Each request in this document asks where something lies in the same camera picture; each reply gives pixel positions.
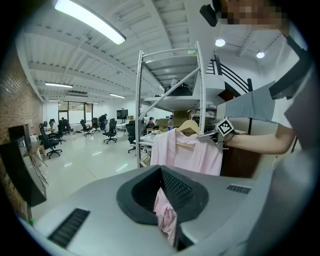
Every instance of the television screen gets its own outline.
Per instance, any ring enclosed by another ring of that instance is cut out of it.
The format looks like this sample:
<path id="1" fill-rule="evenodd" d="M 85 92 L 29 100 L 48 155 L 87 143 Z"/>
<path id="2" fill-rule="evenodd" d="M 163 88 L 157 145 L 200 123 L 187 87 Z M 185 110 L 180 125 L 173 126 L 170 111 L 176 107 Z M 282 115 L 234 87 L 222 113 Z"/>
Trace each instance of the television screen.
<path id="1" fill-rule="evenodd" d="M 127 119 L 128 109 L 122 109 L 116 111 L 116 118 L 117 119 Z"/>

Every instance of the plastic bottle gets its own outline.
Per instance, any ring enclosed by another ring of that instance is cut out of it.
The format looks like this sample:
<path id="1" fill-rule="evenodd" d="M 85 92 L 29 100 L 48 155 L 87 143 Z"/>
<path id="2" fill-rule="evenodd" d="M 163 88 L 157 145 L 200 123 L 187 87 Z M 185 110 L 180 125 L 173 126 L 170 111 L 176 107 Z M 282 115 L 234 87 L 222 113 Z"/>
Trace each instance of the plastic bottle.
<path id="1" fill-rule="evenodd" d="M 171 131 L 173 128 L 174 128 L 174 121 L 172 120 L 172 117 L 170 117 L 168 121 L 168 131 Z"/>

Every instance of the office chair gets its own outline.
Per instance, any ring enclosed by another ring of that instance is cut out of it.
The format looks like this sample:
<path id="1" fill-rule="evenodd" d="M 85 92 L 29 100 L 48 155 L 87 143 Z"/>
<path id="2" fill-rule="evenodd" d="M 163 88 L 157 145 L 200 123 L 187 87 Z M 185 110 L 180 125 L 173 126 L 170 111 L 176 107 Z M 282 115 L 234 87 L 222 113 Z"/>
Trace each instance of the office chair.
<path id="1" fill-rule="evenodd" d="M 125 128 L 128 131 L 128 141 L 130 143 L 130 146 L 133 146 L 133 148 L 128 150 L 128 153 L 130 154 L 130 151 L 136 150 L 136 143 L 134 142 L 134 140 L 136 139 L 135 121 L 129 121 L 129 123 L 125 125 Z"/>
<path id="2" fill-rule="evenodd" d="M 43 143 L 44 150 L 49 149 L 49 148 L 51 149 L 51 151 L 46 153 L 46 155 L 49 156 L 49 159 L 51 159 L 51 155 L 53 153 L 58 154 L 59 157 L 60 157 L 60 154 L 58 153 L 58 151 L 62 152 L 62 150 L 61 149 L 55 149 L 56 145 L 59 144 L 59 141 L 56 140 L 55 138 L 49 138 L 49 136 L 45 132 L 45 128 L 44 128 L 44 124 L 43 123 L 39 124 L 39 129 L 40 129 L 40 132 L 41 132 L 41 135 L 42 135 L 42 143 Z"/>
<path id="3" fill-rule="evenodd" d="M 64 136 L 64 133 L 62 132 L 62 126 L 63 126 L 63 122 L 62 120 L 59 120 L 58 132 L 56 133 L 56 138 L 58 139 L 60 144 L 62 144 L 62 141 L 66 142 L 65 139 L 62 139 L 62 137 Z"/>
<path id="4" fill-rule="evenodd" d="M 86 125 L 85 120 L 82 119 L 80 124 L 82 125 L 82 131 L 86 132 L 83 134 L 83 136 L 94 135 L 92 132 L 90 132 L 93 128 L 90 127 L 90 125 Z"/>
<path id="5" fill-rule="evenodd" d="M 100 130 L 98 130 L 98 119 L 96 117 L 94 117 L 92 120 L 92 127 L 95 128 L 95 130 L 93 131 L 94 133 L 95 132 L 99 132 L 100 133 Z"/>
<path id="6" fill-rule="evenodd" d="M 103 142 L 107 141 L 107 144 L 109 143 L 109 141 L 114 141 L 114 143 L 117 142 L 116 138 L 112 138 L 117 135 L 116 125 L 117 121 L 115 121 L 114 118 L 110 119 L 109 131 L 102 133 L 103 135 L 109 136 L 109 138 L 105 139 Z"/>
<path id="7" fill-rule="evenodd" d="M 63 120 L 63 130 L 64 130 L 64 135 L 70 134 L 70 124 L 68 119 Z"/>

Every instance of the pink cloth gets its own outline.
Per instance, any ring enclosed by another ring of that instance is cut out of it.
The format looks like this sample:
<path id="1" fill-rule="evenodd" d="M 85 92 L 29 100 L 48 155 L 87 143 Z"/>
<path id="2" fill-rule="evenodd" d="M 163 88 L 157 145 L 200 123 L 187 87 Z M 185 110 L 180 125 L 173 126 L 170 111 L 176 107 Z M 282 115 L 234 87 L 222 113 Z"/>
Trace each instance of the pink cloth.
<path id="1" fill-rule="evenodd" d="M 155 136 L 150 165 L 165 165 L 183 168 L 188 171 L 220 175 L 222 153 L 213 141 L 200 142 L 197 134 L 185 136 L 176 129 Z M 176 143 L 195 147 L 185 147 Z M 162 189 L 159 189 L 154 203 L 153 211 L 158 217 L 158 226 L 168 234 L 168 239 L 173 244 L 177 214 L 166 198 Z"/>

